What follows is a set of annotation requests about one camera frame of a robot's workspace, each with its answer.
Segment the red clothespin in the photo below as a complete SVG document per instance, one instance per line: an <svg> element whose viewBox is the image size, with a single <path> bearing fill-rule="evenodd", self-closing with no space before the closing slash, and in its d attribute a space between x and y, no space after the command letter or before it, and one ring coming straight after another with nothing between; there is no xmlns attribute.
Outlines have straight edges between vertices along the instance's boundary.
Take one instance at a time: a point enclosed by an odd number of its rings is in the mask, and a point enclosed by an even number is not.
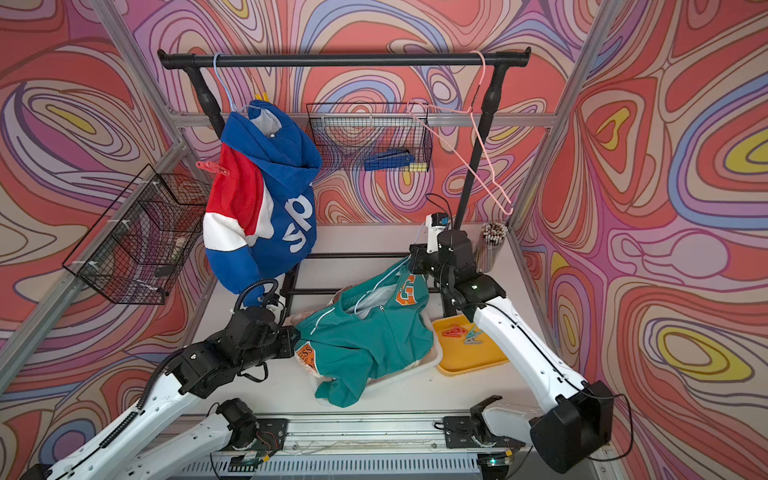
<svg viewBox="0 0 768 480"><path fill-rule="evenodd" d="M465 336L466 336L466 334L468 332L469 332L468 330L466 330L466 329L464 329L462 327L454 326L454 327L452 327L450 329L447 329L447 330L443 331L442 334L445 337L457 338L457 339L463 339L464 340Z"/></svg>
<svg viewBox="0 0 768 480"><path fill-rule="evenodd" d="M230 175L230 171L227 168L221 166L218 162L197 161L196 167L199 170L203 170L203 171L212 173L214 175L224 175L224 176Z"/></svg>
<svg viewBox="0 0 768 480"><path fill-rule="evenodd" d="M467 330L459 325L451 325L449 328L443 330L441 335L449 338L462 338L466 335Z"/></svg>

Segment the green kids jacket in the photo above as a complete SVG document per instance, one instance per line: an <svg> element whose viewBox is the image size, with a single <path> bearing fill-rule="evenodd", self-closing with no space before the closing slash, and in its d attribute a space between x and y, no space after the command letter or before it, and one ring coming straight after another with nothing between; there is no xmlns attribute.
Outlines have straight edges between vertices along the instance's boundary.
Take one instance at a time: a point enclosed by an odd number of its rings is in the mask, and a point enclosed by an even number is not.
<svg viewBox="0 0 768 480"><path fill-rule="evenodd" d="M425 278L401 259L299 321L295 358L316 383L315 399L347 408L419 367L435 344L423 315L429 297Z"/></svg>

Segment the blue red white jacket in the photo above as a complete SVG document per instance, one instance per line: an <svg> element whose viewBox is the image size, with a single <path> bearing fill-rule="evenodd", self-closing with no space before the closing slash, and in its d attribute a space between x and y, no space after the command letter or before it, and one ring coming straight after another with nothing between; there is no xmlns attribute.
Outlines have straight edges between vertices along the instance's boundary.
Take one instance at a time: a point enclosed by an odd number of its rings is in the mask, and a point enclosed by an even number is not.
<svg viewBox="0 0 768 480"><path fill-rule="evenodd" d="M226 121L202 234L214 275L243 306L258 305L263 280L287 273L314 247L313 183L322 165L309 136L269 102L254 100Z"/></svg>

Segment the pink plastic hanger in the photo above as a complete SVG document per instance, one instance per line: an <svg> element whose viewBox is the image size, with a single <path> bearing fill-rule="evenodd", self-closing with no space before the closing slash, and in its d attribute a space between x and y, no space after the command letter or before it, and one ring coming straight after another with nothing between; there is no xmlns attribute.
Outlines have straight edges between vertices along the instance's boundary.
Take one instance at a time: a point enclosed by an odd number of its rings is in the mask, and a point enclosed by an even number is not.
<svg viewBox="0 0 768 480"><path fill-rule="evenodd" d="M450 108L447 108L447 107L441 107L441 106L438 106L438 105L435 105L435 104L430 104L430 103L418 104L418 103L413 103L413 102L410 102L410 101L406 103L406 106L407 107L422 106L422 107L424 107L423 113L425 113L425 114L429 113L430 109L436 109L436 110L441 111L441 112L457 113L457 114L460 114L460 115L465 115L470 120L470 125L471 125L471 129L472 129L472 133L474 133L474 138L473 138L473 140L474 140L474 143L473 143L473 155L474 155L474 147L475 146L479 146L479 148L480 148L480 155L477 158L478 164L480 163L479 160L485 160L487 166L490 169L490 177L489 177L489 179L490 179L491 186L494 186L496 188L496 191L498 191L501 194L501 197L504 199L505 203L502 203L496 197L495 191L492 190L489 187L489 185L485 181L483 181L483 179L478 175L478 173L477 173L478 167L477 166L472 167L471 166L472 165L472 161L471 160L467 161L458 152L458 150L456 150L456 148L451 147L450 145L448 145L450 152L453 155L455 155L455 157L461 162L461 164L463 164L464 167L466 167L466 174L468 175L469 179L465 178L463 187L468 187L469 188L469 190L468 190L468 194L469 194L468 197L469 198L468 199L471 199L473 186L476 183L479 184L481 189L485 191L485 193L487 194L487 197L490 198L490 200L493 202L493 204L495 204L504 215L510 216L512 213L514 213L514 210L515 210L514 207L512 206L512 200L509 197L509 195L506 193L505 189L501 186L501 184L496 181L496 172L495 172L495 169L494 169L494 165L493 165L493 162L492 162L492 160L490 158L490 155L488 154L485 140L481 139L481 132L480 132L480 129L479 129L478 121L475 120L475 116L474 116L475 112L473 110L476 96L479 93L479 87L482 85L482 82L484 81L485 76L486 76L486 68L487 68L486 58L485 58L485 55L481 51L479 51L479 50L471 50L470 54L471 55L476 55L479 58L479 60L481 62L481 67L479 69L479 71L480 71L480 80L479 80L479 83L478 83L478 85L476 87L476 90L475 90L475 97L473 97L473 100L471 100L470 106L468 108L466 108L464 110L457 110L457 109L450 109ZM433 137L437 138L440 143L445 143L446 142L446 137L445 136L443 136L441 133L439 133L438 130L435 130L433 127L430 127L426 120L421 120L417 116L416 113L408 112L407 115L412 120L416 121L418 124L423 126L427 130L427 132L429 132Z"/></svg>

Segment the pink patterned kids jacket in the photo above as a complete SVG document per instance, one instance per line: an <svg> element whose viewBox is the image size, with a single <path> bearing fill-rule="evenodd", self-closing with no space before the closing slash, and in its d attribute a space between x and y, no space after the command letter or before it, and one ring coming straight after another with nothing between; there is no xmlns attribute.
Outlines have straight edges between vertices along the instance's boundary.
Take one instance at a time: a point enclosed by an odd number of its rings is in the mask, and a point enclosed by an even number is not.
<svg viewBox="0 0 768 480"><path fill-rule="evenodd" d="M414 362L413 364L406 367L404 370L378 379L369 379L366 385L366 392L383 389L385 386L393 384L398 380L404 380L408 377L414 376L417 373L432 369L440 363L443 358L443 349L437 340L437 333L435 328L433 327L432 322L424 311L420 313L420 319L424 327L433 335L433 344L429 353L425 355L421 360ZM315 355L309 347L301 346L301 349L297 352L296 358L309 373L310 382L315 388L317 388L323 382L331 380L330 377L323 376L317 371L315 365Z"/></svg>

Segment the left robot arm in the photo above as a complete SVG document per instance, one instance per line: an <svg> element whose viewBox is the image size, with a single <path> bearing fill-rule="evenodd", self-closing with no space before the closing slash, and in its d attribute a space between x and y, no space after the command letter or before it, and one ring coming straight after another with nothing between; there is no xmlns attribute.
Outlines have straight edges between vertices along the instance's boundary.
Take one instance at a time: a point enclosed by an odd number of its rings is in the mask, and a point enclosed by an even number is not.
<svg viewBox="0 0 768 480"><path fill-rule="evenodd" d="M231 446L244 450L263 438L244 401L222 402L196 429L157 448L146 446L186 410L237 378L256 382L254 367L289 359L297 329L264 307L236 308L228 324L203 341L173 352L153 371L139 399L83 446L51 465L37 464L25 479L167 478L198 455Z"/></svg>

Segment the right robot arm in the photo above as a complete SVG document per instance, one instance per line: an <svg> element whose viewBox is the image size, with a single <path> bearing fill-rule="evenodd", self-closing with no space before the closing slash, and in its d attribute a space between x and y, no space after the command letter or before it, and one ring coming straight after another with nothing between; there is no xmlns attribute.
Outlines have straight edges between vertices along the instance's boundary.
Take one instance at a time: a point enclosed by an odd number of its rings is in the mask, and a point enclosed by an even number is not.
<svg viewBox="0 0 768 480"><path fill-rule="evenodd" d="M610 442L615 394L602 381L588 382L529 327L502 287L478 271L466 232L431 227L409 251L410 272L434 278L444 302L497 345L537 402L525 409L495 396L477 405L483 432L531 445L559 474Z"/></svg>

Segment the cup of pencils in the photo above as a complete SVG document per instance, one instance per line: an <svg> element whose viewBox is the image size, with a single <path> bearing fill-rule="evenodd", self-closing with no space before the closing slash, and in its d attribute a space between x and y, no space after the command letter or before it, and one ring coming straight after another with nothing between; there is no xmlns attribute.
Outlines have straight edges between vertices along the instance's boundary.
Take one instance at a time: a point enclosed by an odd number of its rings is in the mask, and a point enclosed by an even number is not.
<svg viewBox="0 0 768 480"><path fill-rule="evenodd" d="M493 221L482 226L475 249L475 260L479 271L488 273L493 269L507 234L507 226L502 222Z"/></svg>

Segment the yellow plastic tray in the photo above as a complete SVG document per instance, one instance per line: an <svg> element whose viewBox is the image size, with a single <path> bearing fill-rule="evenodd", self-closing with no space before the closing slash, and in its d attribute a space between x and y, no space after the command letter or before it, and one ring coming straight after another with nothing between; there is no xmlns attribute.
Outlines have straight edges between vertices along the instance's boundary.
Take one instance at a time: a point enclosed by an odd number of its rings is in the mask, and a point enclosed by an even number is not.
<svg viewBox="0 0 768 480"><path fill-rule="evenodd" d="M459 325L470 331L480 330L464 315L445 317L432 322L437 333L437 340L443 349L443 358L437 365L438 371L448 377L473 373L508 363L509 360L496 343L482 332L478 337L482 345L465 345L463 339L449 338L441 332L451 325Z"/></svg>

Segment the white perforated plastic basket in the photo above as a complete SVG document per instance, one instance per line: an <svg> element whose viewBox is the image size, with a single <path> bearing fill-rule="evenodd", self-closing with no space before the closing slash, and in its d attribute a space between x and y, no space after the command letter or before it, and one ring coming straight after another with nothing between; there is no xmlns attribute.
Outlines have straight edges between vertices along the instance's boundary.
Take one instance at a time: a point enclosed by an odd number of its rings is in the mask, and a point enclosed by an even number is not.
<svg viewBox="0 0 768 480"><path fill-rule="evenodd" d="M346 408L364 392L382 390L432 367L442 357L436 334L420 316L359 320L301 333L296 358L315 382L315 397Z"/></svg>

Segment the blue object in back basket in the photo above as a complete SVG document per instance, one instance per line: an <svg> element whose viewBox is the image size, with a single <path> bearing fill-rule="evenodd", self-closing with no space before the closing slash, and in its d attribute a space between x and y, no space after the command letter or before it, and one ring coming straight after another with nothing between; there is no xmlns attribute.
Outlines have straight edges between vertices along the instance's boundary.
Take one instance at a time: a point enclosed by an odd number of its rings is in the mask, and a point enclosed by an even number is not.
<svg viewBox="0 0 768 480"><path fill-rule="evenodd" d="M409 167L415 156L408 149L394 149L377 153L363 162L365 171L398 170Z"/></svg>

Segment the black clothes rack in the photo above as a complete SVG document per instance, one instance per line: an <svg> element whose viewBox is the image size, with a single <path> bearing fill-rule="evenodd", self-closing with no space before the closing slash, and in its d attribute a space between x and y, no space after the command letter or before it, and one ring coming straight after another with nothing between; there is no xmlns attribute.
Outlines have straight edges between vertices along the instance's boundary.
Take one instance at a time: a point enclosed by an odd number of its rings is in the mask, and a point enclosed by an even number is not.
<svg viewBox="0 0 768 480"><path fill-rule="evenodd" d="M161 66L166 70L182 70L190 79L197 99L209 122L221 142L225 123L232 113L245 113L249 104L230 112L223 117L220 106L203 79L201 71L212 68L213 55L168 54L164 50L157 53ZM489 132L502 92L506 72L510 68L524 68L528 65L531 52L502 52L485 55L487 66L493 68L491 81L483 101L479 129ZM436 67L468 66L481 62L470 53L440 54L295 54L295 55L222 55L219 68L278 67L278 68L339 68L344 72L354 67L368 70L373 67ZM378 185L372 176L361 174L351 177L348 174L334 174L323 180L320 173L313 183L317 223L326 220L377 219L384 221L394 216L388 202L389 193Z"/></svg>

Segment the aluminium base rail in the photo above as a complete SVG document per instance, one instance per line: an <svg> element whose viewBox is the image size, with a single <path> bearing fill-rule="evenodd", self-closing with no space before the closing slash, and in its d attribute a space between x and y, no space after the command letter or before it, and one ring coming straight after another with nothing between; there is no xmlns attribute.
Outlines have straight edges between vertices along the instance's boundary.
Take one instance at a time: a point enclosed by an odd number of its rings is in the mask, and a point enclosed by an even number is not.
<svg viewBox="0 0 768 480"><path fill-rule="evenodd" d="M272 455L224 449L178 479L557 479L532 446L493 438L467 411L284 414Z"/></svg>

